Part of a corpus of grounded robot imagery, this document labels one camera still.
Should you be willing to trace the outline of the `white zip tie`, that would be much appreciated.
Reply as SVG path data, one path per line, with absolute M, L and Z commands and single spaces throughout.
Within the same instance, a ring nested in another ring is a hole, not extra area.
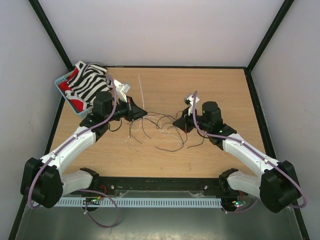
M 145 100 L 144 100 L 141 77 L 140 77 L 140 74 L 138 74 L 137 76 L 138 76 L 138 82 L 139 82 L 139 89 L 140 89 L 140 93 L 141 93 L 142 109 L 145 110 Z

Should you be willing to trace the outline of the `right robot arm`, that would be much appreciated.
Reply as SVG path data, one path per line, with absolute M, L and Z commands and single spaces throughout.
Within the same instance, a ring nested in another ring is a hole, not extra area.
M 198 98 L 187 97 L 187 107 L 173 125 L 186 134 L 196 129 L 199 134 L 222 151 L 231 154 L 245 164 L 254 175 L 248 175 L 236 168 L 224 171 L 218 177 L 218 188 L 229 195 L 233 191 L 250 194 L 262 201 L 273 213 L 293 204 L 303 196 L 294 166 L 280 162 L 249 144 L 237 131 L 224 123 L 221 109 L 215 101 L 202 104 L 202 114 L 198 115 Z

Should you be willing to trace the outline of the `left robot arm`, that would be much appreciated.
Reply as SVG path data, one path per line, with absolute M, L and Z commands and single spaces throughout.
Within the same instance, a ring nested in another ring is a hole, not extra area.
M 62 196 L 84 189 L 89 194 L 100 188 L 99 174 L 87 167 L 65 174 L 67 167 L 85 149 L 97 142 L 110 128 L 110 121 L 141 119 L 148 113 L 132 97 L 116 100 L 108 91 L 99 92 L 92 112 L 67 140 L 40 159 L 30 158 L 24 166 L 20 192 L 30 208 L 52 208 Z

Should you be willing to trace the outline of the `light blue plastic basket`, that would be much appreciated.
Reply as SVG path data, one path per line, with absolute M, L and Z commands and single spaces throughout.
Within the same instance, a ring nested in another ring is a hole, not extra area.
M 64 75 L 56 79 L 54 84 L 73 111 L 82 119 L 91 112 L 97 93 L 108 92 L 113 88 L 104 73 L 70 75 L 70 79 Z

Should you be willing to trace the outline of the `zebra striped cloth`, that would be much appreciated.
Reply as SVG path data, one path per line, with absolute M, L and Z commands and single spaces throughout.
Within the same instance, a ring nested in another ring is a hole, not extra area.
M 67 84 L 73 93 L 87 104 L 92 105 L 99 92 L 108 92 L 113 88 L 112 82 L 106 78 L 107 68 L 83 61 L 77 62 L 75 68 L 78 72 Z

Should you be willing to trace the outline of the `red cloth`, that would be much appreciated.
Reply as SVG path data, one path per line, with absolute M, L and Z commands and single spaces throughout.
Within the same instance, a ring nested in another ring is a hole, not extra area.
M 69 78 L 58 84 L 60 90 L 62 90 L 63 94 L 66 96 L 66 99 L 69 100 L 71 105 L 74 107 L 77 113 L 80 113 L 87 109 L 88 104 L 78 97 L 78 95 L 69 87 L 68 82 L 72 80 L 77 74 L 79 70 L 76 68 Z

